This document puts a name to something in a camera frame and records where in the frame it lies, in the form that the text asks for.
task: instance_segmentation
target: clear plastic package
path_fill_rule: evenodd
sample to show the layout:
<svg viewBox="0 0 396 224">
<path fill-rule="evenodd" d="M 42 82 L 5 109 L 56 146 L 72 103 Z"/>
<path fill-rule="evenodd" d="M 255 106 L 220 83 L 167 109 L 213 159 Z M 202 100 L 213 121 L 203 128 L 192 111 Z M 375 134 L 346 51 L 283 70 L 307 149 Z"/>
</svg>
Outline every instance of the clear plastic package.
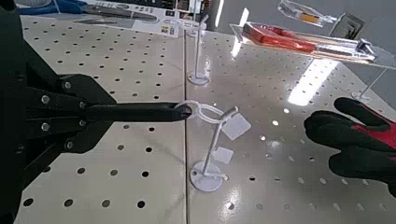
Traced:
<svg viewBox="0 0 396 224">
<path fill-rule="evenodd" d="M 373 62 L 377 56 L 372 44 L 364 39 L 356 41 L 308 35 L 256 22 L 245 23 L 241 35 L 256 45 L 288 49 L 321 57 L 369 63 Z"/>
<path fill-rule="evenodd" d="M 315 50 L 314 44 L 301 39 L 294 32 L 280 27 L 247 22 L 243 29 L 245 34 L 250 35 L 260 45 L 292 49 L 305 53 L 312 53 Z"/>
<path fill-rule="evenodd" d="M 323 16 L 312 7 L 306 7 L 288 0 L 281 0 L 277 9 L 285 16 L 322 27 L 325 22 L 333 23 L 337 18 Z"/>
</svg>

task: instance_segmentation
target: white stand base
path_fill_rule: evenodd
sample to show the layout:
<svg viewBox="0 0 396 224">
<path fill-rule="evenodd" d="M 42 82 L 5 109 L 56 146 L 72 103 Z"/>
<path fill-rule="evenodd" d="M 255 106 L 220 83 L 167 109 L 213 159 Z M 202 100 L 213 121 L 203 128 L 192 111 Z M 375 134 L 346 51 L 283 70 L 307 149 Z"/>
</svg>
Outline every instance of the white stand base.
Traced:
<svg viewBox="0 0 396 224">
<path fill-rule="evenodd" d="M 190 170 L 190 181 L 198 189 L 204 192 L 212 192 L 221 187 L 222 177 L 220 168 L 209 163 L 207 171 L 212 174 L 219 174 L 219 176 L 205 176 L 202 171 L 204 169 L 205 162 L 199 161 L 194 164 Z"/>
<path fill-rule="evenodd" d="M 210 79 L 206 77 L 204 74 L 197 73 L 197 76 L 195 76 L 193 72 L 190 72 L 188 74 L 187 79 L 189 80 L 190 83 L 199 86 L 203 86 L 210 81 Z"/>
<path fill-rule="evenodd" d="M 352 92 L 352 97 L 353 97 L 355 100 L 364 103 L 365 105 L 370 104 L 370 102 L 371 102 L 371 100 L 372 100 L 370 97 L 367 97 L 367 96 L 365 96 L 365 95 L 361 95 L 360 92 Z"/>
</svg>

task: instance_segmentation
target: white display hook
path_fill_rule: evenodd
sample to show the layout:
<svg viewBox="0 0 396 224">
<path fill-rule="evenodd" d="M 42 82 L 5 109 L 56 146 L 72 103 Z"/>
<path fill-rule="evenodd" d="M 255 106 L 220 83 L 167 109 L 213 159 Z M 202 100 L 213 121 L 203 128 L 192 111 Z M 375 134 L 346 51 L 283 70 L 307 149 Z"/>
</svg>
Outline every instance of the white display hook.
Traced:
<svg viewBox="0 0 396 224">
<path fill-rule="evenodd" d="M 376 78 L 372 81 L 372 83 L 370 83 L 370 84 L 366 87 L 366 89 L 364 89 L 361 93 L 359 93 L 359 92 L 352 92 L 352 97 L 355 98 L 355 100 L 358 100 L 358 101 L 364 103 L 365 105 L 370 104 L 370 102 L 371 102 L 372 99 L 371 99 L 370 97 L 368 97 L 368 96 L 365 96 L 364 93 L 366 93 L 368 90 L 370 90 L 370 89 L 374 86 L 374 84 L 375 84 L 382 76 L 385 75 L 385 73 L 386 73 L 387 71 L 388 71 L 388 69 L 386 69 L 386 68 L 385 68 L 384 70 L 382 70 L 381 74 L 379 74 L 379 76 L 376 77 Z"/>
<path fill-rule="evenodd" d="M 204 74 L 198 73 L 198 59 L 199 59 L 199 50 L 201 44 L 201 27 L 204 26 L 205 22 L 209 18 L 208 15 L 205 15 L 201 20 L 198 30 L 196 30 L 196 38 L 195 38 L 195 58 L 194 58 L 194 70 L 190 72 L 187 76 L 187 79 L 190 83 L 195 85 L 205 85 L 210 80 Z"/>
<path fill-rule="evenodd" d="M 205 105 L 198 105 L 198 117 L 204 116 L 201 108 L 205 108 Z M 195 163 L 190 171 L 191 183 L 199 190 L 206 192 L 215 191 L 221 187 L 223 179 L 228 179 L 228 176 L 223 174 L 220 168 L 210 161 L 212 154 L 216 149 L 216 144 L 219 140 L 219 134 L 223 124 L 236 113 L 238 113 L 238 107 L 234 106 L 223 113 L 219 120 L 213 120 L 217 123 L 217 125 L 212 137 L 212 141 L 210 142 L 209 150 L 206 154 L 206 159 L 205 161 L 199 161 Z"/>
</svg>

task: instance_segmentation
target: screw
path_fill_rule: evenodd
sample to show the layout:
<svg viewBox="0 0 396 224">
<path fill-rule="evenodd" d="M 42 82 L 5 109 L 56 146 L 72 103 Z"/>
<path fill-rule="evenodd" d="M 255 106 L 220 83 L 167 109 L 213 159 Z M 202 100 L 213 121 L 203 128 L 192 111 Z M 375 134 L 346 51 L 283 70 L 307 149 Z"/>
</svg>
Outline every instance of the screw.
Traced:
<svg viewBox="0 0 396 224">
<path fill-rule="evenodd" d="M 48 131 L 49 129 L 50 129 L 50 125 L 48 123 L 44 122 L 41 125 L 41 130 L 43 130 L 44 132 Z"/>
<path fill-rule="evenodd" d="M 82 119 L 79 121 L 79 126 L 83 127 L 83 126 L 85 126 L 85 124 L 87 124 L 87 122 L 85 120 Z"/>
<path fill-rule="evenodd" d="M 43 95 L 43 96 L 41 97 L 41 102 L 42 102 L 44 105 L 47 105 L 47 104 L 50 102 L 50 97 L 49 97 L 48 95 Z"/>
<path fill-rule="evenodd" d="M 64 83 L 64 88 L 69 90 L 70 88 L 72 88 L 72 84 L 70 84 L 70 82 L 65 82 Z"/>
<path fill-rule="evenodd" d="M 73 142 L 71 142 L 71 141 L 69 141 L 69 142 L 66 143 L 66 147 L 67 147 L 68 149 L 73 148 L 73 146 L 74 146 L 74 144 L 73 144 Z"/>
<path fill-rule="evenodd" d="M 85 103 L 84 102 L 79 102 L 79 108 L 81 108 L 81 109 L 85 108 Z"/>
</svg>

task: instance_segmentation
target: pegboard hole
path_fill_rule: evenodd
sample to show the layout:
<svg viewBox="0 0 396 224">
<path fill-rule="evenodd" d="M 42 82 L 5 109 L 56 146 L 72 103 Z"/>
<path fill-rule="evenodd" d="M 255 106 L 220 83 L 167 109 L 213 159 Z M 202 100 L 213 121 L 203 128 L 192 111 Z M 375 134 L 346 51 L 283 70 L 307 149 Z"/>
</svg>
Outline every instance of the pegboard hole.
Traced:
<svg viewBox="0 0 396 224">
<path fill-rule="evenodd" d="M 65 207 L 70 207 L 71 205 L 73 205 L 73 200 L 72 199 L 67 199 L 66 201 L 64 201 L 64 206 Z"/>
<path fill-rule="evenodd" d="M 142 176 L 143 176 L 143 177 L 148 177 L 148 176 L 149 176 L 149 172 L 148 172 L 148 171 L 143 172 L 143 173 L 142 173 Z"/>
<path fill-rule="evenodd" d="M 317 210 L 317 206 L 314 205 L 313 203 L 309 203 L 308 205 L 309 205 L 309 207 L 312 209 L 312 211 Z"/>
<path fill-rule="evenodd" d="M 146 203 L 144 201 L 140 201 L 137 203 L 138 208 L 144 208 L 146 206 Z"/>
<path fill-rule="evenodd" d="M 326 181 L 326 179 L 324 179 L 324 178 L 320 178 L 319 181 L 320 181 L 320 183 L 323 184 L 323 185 L 327 184 L 327 181 Z"/>
<path fill-rule="evenodd" d="M 384 204 L 380 204 L 379 205 L 379 208 L 382 210 L 382 211 L 388 211 L 388 208 L 384 205 Z"/>
<path fill-rule="evenodd" d="M 257 203 L 257 204 L 256 204 L 256 208 L 257 208 L 258 210 L 262 210 L 262 204 Z"/>
<path fill-rule="evenodd" d="M 228 210 L 234 210 L 235 209 L 235 204 L 233 204 L 233 203 L 226 203 L 225 206 L 227 207 Z"/>
<path fill-rule="evenodd" d="M 33 198 L 26 199 L 26 200 L 23 202 L 23 206 L 29 207 L 30 205 L 32 205 L 32 203 L 33 203 L 34 201 L 35 201 L 35 200 L 33 200 Z"/>
<path fill-rule="evenodd" d="M 305 183 L 305 181 L 303 180 L 302 177 L 298 177 L 298 182 L 299 182 L 300 184 L 304 184 L 304 183 Z"/>
<path fill-rule="evenodd" d="M 77 173 L 78 173 L 79 175 L 84 174 L 84 173 L 85 173 L 85 168 L 84 168 L 84 167 L 79 168 L 79 169 L 77 170 Z"/>
<path fill-rule="evenodd" d="M 334 203 L 332 205 L 332 207 L 334 207 L 334 209 L 337 210 L 337 211 L 341 211 L 341 207 L 340 207 L 340 205 L 338 205 L 338 203 Z"/>
<path fill-rule="evenodd" d="M 50 167 L 47 166 L 47 167 L 43 170 L 43 173 L 48 173 L 49 171 L 50 171 Z"/>
<path fill-rule="evenodd" d="M 273 155 L 272 155 L 271 153 L 266 153 L 266 154 L 265 154 L 265 157 L 266 157 L 268 160 L 271 160 L 271 159 L 273 158 Z"/>
<path fill-rule="evenodd" d="M 118 170 L 112 170 L 112 171 L 110 171 L 110 175 L 111 175 L 111 176 L 115 176 L 115 175 L 117 175 L 118 173 L 119 173 Z"/>
<path fill-rule="evenodd" d="M 284 205 L 283 205 L 283 208 L 284 208 L 286 211 L 291 210 L 291 206 L 290 206 L 290 204 L 288 204 L 288 203 L 284 204 Z"/>
<path fill-rule="evenodd" d="M 102 207 L 109 207 L 109 206 L 110 206 L 110 200 L 102 201 Z"/>
</svg>

